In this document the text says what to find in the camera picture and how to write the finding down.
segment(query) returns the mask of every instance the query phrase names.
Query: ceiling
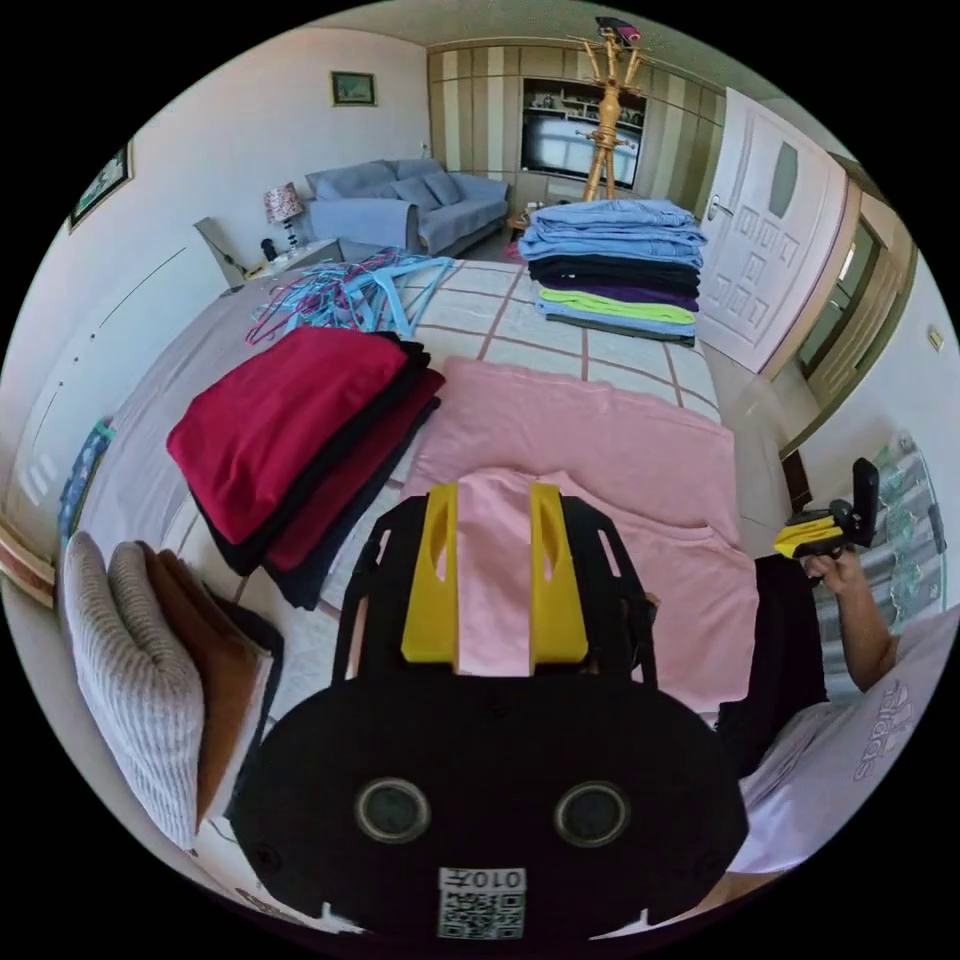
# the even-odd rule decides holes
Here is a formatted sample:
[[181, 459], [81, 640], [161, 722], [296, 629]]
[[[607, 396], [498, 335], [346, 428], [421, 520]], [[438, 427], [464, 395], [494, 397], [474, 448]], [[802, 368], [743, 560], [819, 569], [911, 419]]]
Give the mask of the ceiling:
[[595, 16], [617, 16], [644, 35], [649, 59], [668, 63], [720, 87], [733, 87], [755, 100], [783, 93], [758, 73], [685, 33], [619, 11], [578, 0], [388, 0], [315, 20], [311, 26], [380, 33], [424, 47], [463, 40], [535, 37], [566, 39], [595, 34]]

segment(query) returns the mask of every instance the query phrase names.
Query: qr code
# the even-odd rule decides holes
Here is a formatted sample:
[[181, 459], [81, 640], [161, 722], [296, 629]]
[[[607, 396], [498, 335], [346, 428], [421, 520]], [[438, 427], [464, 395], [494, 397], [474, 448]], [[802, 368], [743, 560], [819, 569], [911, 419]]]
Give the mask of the qr code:
[[523, 893], [440, 892], [438, 935], [452, 940], [519, 940]]

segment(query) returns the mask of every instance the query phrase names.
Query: door handle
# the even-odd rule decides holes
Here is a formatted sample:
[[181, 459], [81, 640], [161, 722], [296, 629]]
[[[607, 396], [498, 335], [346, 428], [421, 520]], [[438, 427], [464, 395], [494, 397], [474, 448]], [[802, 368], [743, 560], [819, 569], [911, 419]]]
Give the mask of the door handle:
[[733, 211], [729, 207], [725, 207], [720, 202], [720, 197], [717, 194], [714, 194], [710, 198], [710, 206], [707, 207], [707, 219], [712, 220], [717, 215], [718, 210], [722, 213], [729, 214], [731, 217], [733, 216]]

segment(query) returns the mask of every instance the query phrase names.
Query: red folded shirt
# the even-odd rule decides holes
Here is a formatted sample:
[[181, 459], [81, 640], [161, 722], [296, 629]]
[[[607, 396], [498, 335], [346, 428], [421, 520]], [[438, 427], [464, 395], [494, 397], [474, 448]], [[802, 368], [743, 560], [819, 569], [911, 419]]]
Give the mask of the red folded shirt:
[[424, 405], [445, 382], [436, 370], [424, 370], [420, 381], [402, 403], [323, 478], [296, 520], [270, 548], [270, 563], [278, 570], [292, 570], [307, 558], [357, 491], [403, 441]]
[[210, 522], [241, 543], [406, 360], [386, 337], [298, 327], [195, 397], [167, 450]]

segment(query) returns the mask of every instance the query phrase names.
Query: television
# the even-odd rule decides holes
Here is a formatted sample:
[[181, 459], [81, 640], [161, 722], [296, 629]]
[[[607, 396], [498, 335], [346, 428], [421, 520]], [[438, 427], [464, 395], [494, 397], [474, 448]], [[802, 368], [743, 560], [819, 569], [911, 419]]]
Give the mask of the television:
[[[586, 179], [593, 163], [595, 144], [585, 134], [597, 129], [594, 120], [564, 116], [559, 112], [525, 110], [520, 145], [520, 166], [535, 173], [556, 173]], [[618, 187], [631, 189], [640, 157], [639, 130], [617, 127], [625, 140], [613, 150], [613, 179]], [[601, 183], [606, 170], [602, 171]]]

